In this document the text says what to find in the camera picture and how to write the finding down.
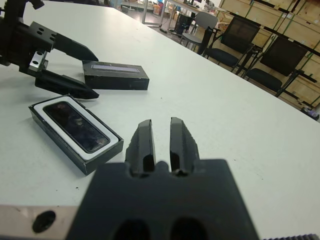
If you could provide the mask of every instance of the white table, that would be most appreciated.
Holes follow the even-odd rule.
[[[261,238],[320,235],[320,125],[293,107],[113,9],[27,5],[36,21],[88,46],[100,61],[141,65],[148,91],[97,90],[82,101],[124,138],[152,119],[156,159],[169,163],[170,117],[184,120],[201,158],[224,158]],[[83,80],[82,64],[57,50],[48,69]],[[85,177],[32,120],[28,106],[57,94],[0,67],[0,204],[79,205]]]

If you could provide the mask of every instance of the phone box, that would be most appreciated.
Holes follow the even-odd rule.
[[[71,95],[38,102],[29,109],[34,121],[85,175],[123,149],[124,140]]]
[[[148,90],[149,78],[143,68],[101,61],[82,61],[85,84],[92,89]]]

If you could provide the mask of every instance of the black chair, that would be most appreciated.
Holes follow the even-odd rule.
[[[252,64],[252,67],[260,59],[260,63],[287,77],[295,70],[307,51],[307,49],[297,43],[289,41],[282,36],[278,36],[266,52],[262,53],[255,63]],[[247,76],[248,80],[253,79],[275,92],[278,92],[281,89],[282,82],[278,78],[261,69],[252,69],[252,67],[244,73],[242,76],[243,78]]]
[[[200,46],[202,43],[202,39],[198,38],[197,36],[193,35],[193,33],[196,30],[196,26],[200,26],[204,29],[215,29],[215,26],[217,25],[218,22],[218,18],[212,14],[209,14],[207,12],[201,11],[199,12],[195,18],[195,25],[193,26],[193,29],[191,30],[191,33],[182,33],[181,36],[181,40],[180,40],[180,44],[182,44],[182,40],[185,39],[186,40],[186,44],[185,46],[188,46],[188,43],[194,44],[194,48],[196,48],[196,46]]]
[[[251,42],[257,35],[260,26],[261,25],[256,22],[235,16],[225,32],[216,39],[213,39],[209,48],[204,51],[203,56],[206,56],[207,59],[211,57],[217,60],[218,63],[227,65],[228,67],[231,67],[231,71],[233,71],[238,66],[238,63],[243,56],[254,46]],[[237,58],[219,48],[212,48],[214,42],[219,38],[221,38],[222,44],[242,53],[241,58]]]

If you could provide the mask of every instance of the black mount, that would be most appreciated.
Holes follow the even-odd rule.
[[[78,60],[98,61],[84,45],[73,41],[36,22],[23,24],[27,2],[34,9],[41,8],[42,0],[7,0],[0,17],[0,64],[19,66],[19,72],[35,77],[35,86],[80,99],[95,99],[99,94],[83,82],[46,70],[47,52],[57,49]]]
[[[96,170],[67,240],[258,240],[228,164],[199,160],[184,122],[170,124],[170,163],[156,164],[151,120],[125,163]]]

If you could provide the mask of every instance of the robotic arm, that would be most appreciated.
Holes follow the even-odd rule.
[[[20,72],[35,77],[36,87],[80,99],[98,98],[99,94],[83,82],[46,70],[46,55],[52,49],[79,60],[98,61],[98,58],[86,46],[45,26],[36,22],[30,26],[23,24],[27,2],[35,10],[44,6],[42,0],[7,0],[4,9],[0,9],[0,14],[4,12],[4,17],[0,16],[0,64],[18,65]]]

